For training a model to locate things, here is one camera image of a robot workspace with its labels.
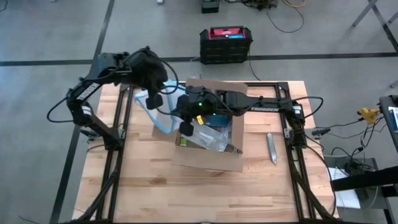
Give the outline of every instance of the white paper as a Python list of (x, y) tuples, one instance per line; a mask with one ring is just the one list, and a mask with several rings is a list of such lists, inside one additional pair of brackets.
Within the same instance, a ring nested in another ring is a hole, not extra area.
[[(332, 180), (341, 179), (348, 175), (336, 168), (329, 168)], [(361, 208), (355, 190), (342, 190), (336, 193), (336, 206), (345, 208)]]

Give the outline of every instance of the open cardboard box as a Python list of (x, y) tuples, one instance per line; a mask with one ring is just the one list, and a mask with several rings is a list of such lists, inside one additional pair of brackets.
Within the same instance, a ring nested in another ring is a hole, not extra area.
[[(211, 80), (188, 79), (186, 86), (205, 86), (211, 90), (232, 90), (241, 93), (247, 93), (248, 87), (243, 83), (227, 83)], [(162, 139), (164, 141), (175, 142), (175, 153), (173, 157), (173, 164), (180, 166), (196, 167), (208, 170), (224, 170), (242, 172), (243, 159), (241, 153), (218, 152), (207, 150), (190, 142), (187, 146), (180, 146), (181, 135), (178, 131), (174, 134), (166, 136), (159, 130), (154, 128), (153, 137)], [(243, 151), (243, 131), (244, 118), (243, 116), (232, 117), (232, 132), (231, 143)]]

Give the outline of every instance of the yellow cable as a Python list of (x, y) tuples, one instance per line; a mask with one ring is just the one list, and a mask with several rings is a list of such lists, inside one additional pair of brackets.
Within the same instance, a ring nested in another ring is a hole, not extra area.
[(305, 4), (307, 3), (307, 0), (304, 0), (303, 4), (301, 4), (301, 5), (299, 5), (299, 6), (292, 5), (291, 3), (289, 3), (289, 2), (286, 1), (286, 0), (283, 0), (283, 2), (284, 2), (286, 5), (290, 6), (290, 7), (294, 7), (294, 8), (296, 8), (296, 9), (299, 9), (299, 8), (305, 6)]

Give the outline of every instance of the gray floor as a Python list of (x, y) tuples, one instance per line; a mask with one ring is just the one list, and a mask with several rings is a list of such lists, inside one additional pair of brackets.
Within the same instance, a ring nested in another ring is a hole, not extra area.
[[(350, 27), (365, 5), (366, 0), (312, 0), (302, 9), (303, 29), (283, 34), (272, 26), (265, 11), (241, 4), (222, 2), (218, 14), (203, 15), (199, 0), (166, 0), (163, 6), (154, 0), (116, 0), (103, 52), (150, 45), (161, 57), (194, 57), (198, 56), (200, 31), (232, 25), (252, 30), (252, 55), (393, 52), (372, 11), (355, 29)], [(0, 12), (0, 61), (91, 59), (107, 6), (108, 0), (11, 0), (8, 9)], [(379, 1), (377, 6), (385, 20), (398, 10), (395, 0)], [(282, 2), (270, 13), (284, 29), (300, 25), (299, 16)], [(389, 27), (398, 37), (398, 21)], [(254, 80), (247, 62), (172, 66), (181, 80), (199, 74), (213, 80)], [(380, 96), (398, 94), (398, 89), (388, 89), (388, 84), (398, 79), (396, 57), (263, 60), (252, 61), (252, 67), (262, 80), (304, 80), (309, 95), (324, 97), (325, 104), (315, 115), (319, 126), (352, 121), (358, 117), (358, 109), (376, 108)], [(89, 65), (0, 67), (0, 223), (21, 223), (18, 215), (49, 222), (73, 126), (49, 123), (45, 115), (89, 69)], [(98, 94), (90, 102), (97, 107)], [(53, 118), (70, 118), (65, 105)], [(333, 132), (354, 134), (362, 131), (363, 125)], [(60, 221), (70, 219), (73, 212), (85, 141), (80, 138)], [(325, 136), (322, 143), (325, 154), (335, 146), (352, 152), (359, 139)], [(398, 164), (398, 153), (386, 129), (374, 135), (366, 156), (375, 157), (380, 168)], [(397, 200), (391, 204), (398, 211)], [(342, 209), (340, 215), (347, 221), (386, 222), (378, 210)]]

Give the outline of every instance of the wooden tabletop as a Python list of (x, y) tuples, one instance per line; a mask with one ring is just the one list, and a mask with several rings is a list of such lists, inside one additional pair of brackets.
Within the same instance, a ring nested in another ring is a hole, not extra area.
[[(304, 82), (289, 82), (289, 87), (292, 98), (307, 95)], [(118, 91), (119, 87), (112, 85), (102, 89), (97, 115), (109, 126)], [(270, 87), (249, 87), (248, 95), (275, 97), (275, 92)], [(309, 114), (309, 101), (300, 102)], [(174, 144), (154, 139), (153, 123), (133, 103), (114, 222), (298, 221), (279, 115), (248, 112), (244, 122), (242, 173), (174, 166)], [(305, 127), (315, 127), (312, 117), (307, 118)], [(269, 157), (267, 133), (274, 135), (277, 165)], [(102, 143), (97, 140), (91, 146)], [(308, 141), (308, 145), (322, 155), (314, 142)], [(73, 218), (79, 217), (100, 191), (106, 153), (103, 147), (87, 153)], [(305, 149), (303, 153), (311, 190), (331, 211), (334, 198), (325, 165), (314, 152)], [(308, 217), (303, 197), (302, 202)]]

